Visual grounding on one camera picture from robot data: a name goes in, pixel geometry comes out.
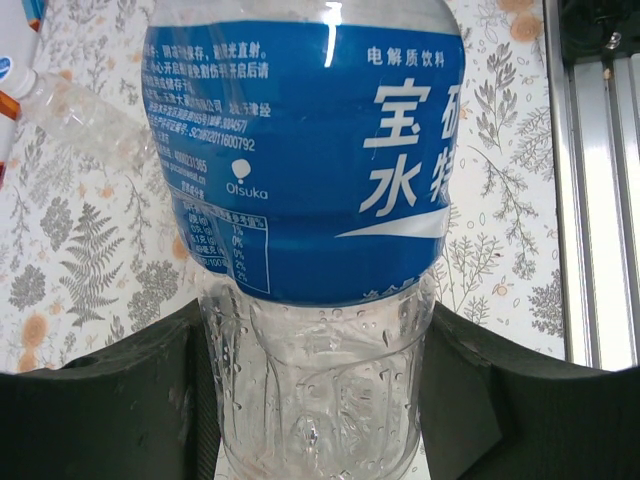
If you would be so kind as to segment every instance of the plastic bottle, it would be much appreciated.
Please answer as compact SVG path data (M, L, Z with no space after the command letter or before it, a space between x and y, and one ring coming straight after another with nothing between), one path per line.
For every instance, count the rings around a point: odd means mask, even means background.
M233 469L399 479L448 229L464 68L451 12L159 0L144 55Z
M114 168L136 167L155 157L148 128L59 75L36 73L0 57L0 89L47 134Z

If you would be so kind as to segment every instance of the nutrition facts table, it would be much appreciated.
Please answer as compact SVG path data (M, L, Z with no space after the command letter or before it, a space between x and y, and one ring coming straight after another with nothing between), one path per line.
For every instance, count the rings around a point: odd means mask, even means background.
M271 293L269 284L269 226L265 217L234 212L215 205L194 202L193 198L171 188L180 198L189 220L187 240L202 266L219 273L229 268L238 283L262 293ZM221 245L216 239L230 239Z

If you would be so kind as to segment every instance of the clear plastic bottle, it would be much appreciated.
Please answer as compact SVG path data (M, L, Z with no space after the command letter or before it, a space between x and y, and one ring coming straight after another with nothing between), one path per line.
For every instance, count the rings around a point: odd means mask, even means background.
M342 26L373 28L349 30ZM311 33L323 32L320 46L316 43L308 47L305 45L307 39L302 36L296 39L282 33L302 32L303 35L307 27ZM417 397L424 335L435 302L431 267L441 251L442 238L448 226L446 189L437 195L438 192L434 193L432 198L429 186L436 158L438 164L451 158L447 157L447 149L452 148L455 141L453 123L448 126L448 136L442 135L442 139L446 138L448 142L442 154L438 155L443 144L436 141L433 145L421 143L422 153L430 155L429 161L433 164L418 164L411 171L419 170L420 165L424 167L426 177L423 179L422 201L437 203L434 207L438 212L436 216L414 216L410 222L400 218L393 224L393 231L357 237L365 238L368 243L360 246L349 244L356 246L350 246L346 252L334 247L338 244L336 239L345 235L326 235L321 231L324 228L321 223L324 220L329 224L331 215L345 215L346 219L341 217L340 220L348 222L364 210L371 209L375 203L365 201L361 205L366 196L361 198L342 188L334 192L332 183L340 184L343 175L349 176L355 170L349 163L352 161L350 155L353 155L354 164L362 162L365 166L384 156L383 148L378 148L371 156L356 160L355 156L360 155L358 149L362 149L362 140L358 139L353 146L348 144L351 136L357 137L362 133L356 132L360 123L380 124L381 116L386 117L386 122L390 120L389 114L381 114L380 105L374 104L374 98L377 102L375 88L384 85L385 81L394 82L391 85L400 88L424 85L424 78L405 79L411 77L408 68L428 69L433 66L431 62L438 62L438 58L443 62L442 56L431 56L431 53L436 53L431 52L431 48L438 47L438 38L428 38L435 39L435 44L420 43L423 38L421 32L444 34L451 37L449 40L453 39L453 47L449 50L453 53L448 60L451 64L448 65L452 68L450 74L455 77L456 91L459 91L464 66L462 42L457 23L443 0L403 0L393 4L387 0L159 0L157 3L147 33L147 60L143 65L143 92L150 122L158 125L163 115L187 118L179 106L175 109L171 102L163 103L163 95L158 93L159 88L162 89L159 85L167 85L168 79L172 85L180 82L181 88L191 89L192 96L206 95L212 102L208 109L207 99L189 100L187 107L198 115L194 118L195 123L187 119L186 136L169 133L167 143L175 150L188 149L189 155L180 155L180 158L189 159L189 164L201 175L198 184L193 184L196 188L166 169L165 175L172 187L174 211L182 239L193 257L203 265L198 276L199 300L210 328L219 420L227 457L242 480L398 480L417 450L420 437ZM383 74L376 76L372 70L372 65L383 66L381 54L385 55L386 65L386 54L394 53L391 48L387 52L387 33L398 41L406 34L409 38L406 45L415 46L409 49L412 50L411 64L409 57L406 64L403 57L401 68L406 66L408 74L403 74L402 78L389 79ZM348 35L353 35L355 40L361 38L359 35L366 35L367 41L371 42L366 44L371 47L369 52L367 48L360 49L364 43L358 49L347 44L344 38ZM272 45L269 42L278 37L279 40L273 41L280 42L277 43L279 48L290 55L277 52L278 49L269 50L269 45ZM247 48L249 41L251 45L247 56L243 48ZM374 48L374 45L385 49ZM316 55L316 64L300 67L308 68L308 71L296 70L291 65L296 62L302 65L307 58L306 53L299 55L298 52L306 52L305 48L310 56ZM403 50L402 55L409 54L409 50ZM414 64L414 52L418 55L419 64ZM323 81L313 83L314 78L327 74L328 81L336 79L323 69L335 68L338 76L346 72L340 79L357 82L358 67L351 69L347 58L352 53L364 54L364 65L371 67L369 71L373 73L369 80L374 83L374 88L367 93L370 97L354 98L356 94L337 85L322 91L322 95L328 97L326 101L313 103L314 92L324 88ZM284 59L277 63L276 55L283 55ZM265 69L262 77L259 73L253 79L249 74L240 76L239 72L245 67L237 65L249 62L250 68L252 58L271 61L270 73L267 74ZM273 83L266 83L266 80L276 77ZM260 78L267 86L256 87ZM433 104L437 107L432 105L428 121L431 122L430 130L437 130L434 139L441 142L441 119L444 122L448 114L457 118L459 107L451 102L452 84L439 80L437 73L430 78L433 91L440 88L437 90L440 98ZM310 85L303 88L304 93L298 90L301 84ZM261 115L261 104L260 115L256 110L255 117L252 117L251 103L264 100L258 98L264 92L271 95L270 115ZM406 128L403 135L411 132L417 135L421 131L420 125L412 124L413 118L407 118L401 110L417 108L428 94L424 90L419 90L418 94L413 92L412 95L419 97L415 104L403 103L395 110L382 107L382 112L395 111L403 117L400 121L405 123L399 124L399 128ZM295 104L295 100L287 103L291 98L298 99L304 107ZM218 114L214 114L214 100L222 103ZM234 107L236 102L249 106L244 117ZM327 113L323 108L329 104L329 109L333 110ZM236 124L226 120L234 118L245 121L246 129L241 130L243 124L240 123L239 129L232 131ZM385 121L377 131L373 128L373 135L379 137L381 135L377 133L381 130L393 127L389 123L385 126ZM309 147L309 143L299 141L301 136L322 133L324 128L335 133L331 130L336 128L335 125L346 133L344 137L336 134L334 143L322 139L314 149ZM242 132L245 131L246 137L243 138ZM269 143L270 135L275 135L277 140ZM281 144L288 142L299 146L298 151L292 152L294 155L298 153L299 157L283 167L278 164L282 157L276 152ZM265 149L267 144L270 147L267 156L261 156L265 151L261 149ZM243 146L255 146L259 155L253 155L251 148L243 150ZM337 152L343 163L329 175L313 170L317 163L311 155L318 150L322 155L323 150L329 152L323 157L327 161ZM402 160L402 151L398 153ZM395 162L396 158L397 155L388 160ZM278 183L278 175L283 171L297 174L298 169L310 171L304 180L296 177L295 181ZM363 181L365 195L369 194L367 189L375 185L368 183L370 180L380 180L380 185L383 185L387 178L387 186L391 185L389 172L372 172L369 178L367 171ZM407 215L411 215L411 208L417 205L416 199L412 203L410 198L410 187L414 185L411 184L411 172L394 183L395 194L404 195L408 200L402 207L406 207ZM305 185L308 187L298 186L297 181L307 182ZM325 191L331 191L331 194L318 200ZM331 201L328 197L332 195L353 197L357 202L354 210L345 214L326 207ZM384 199L380 199L376 208L379 208L377 214L375 208L370 212L372 222L377 217L385 218L389 210ZM253 233L261 231L260 222L264 219L269 224L268 242L259 241L257 233ZM410 254L403 253L405 248L411 250ZM260 251L263 254L268 252L269 261L265 268L267 274L271 273L271 277L267 275L271 283L267 282L263 290L250 285ZM364 291L357 289L369 285L369 277L374 284L374 277L384 276L384 272L373 268L374 264L384 263L382 254L377 252L384 252L390 269L402 264L402 268L415 270L415 274L411 278L404 277L404 283L400 279L395 287L384 287L384 293L380 289L380 296L376 299L373 290L371 295L365 295L369 287ZM299 260L300 256L307 254L305 261ZM343 255L340 260L334 260L340 255ZM283 276L278 276L278 272L283 272ZM353 288L349 284L350 279L354 285L357 284ZM353 295L352 291L347 291L349 289L359 293Z
M114 168L154 158L151 131L91 90L0 57L0 89L48 135Z

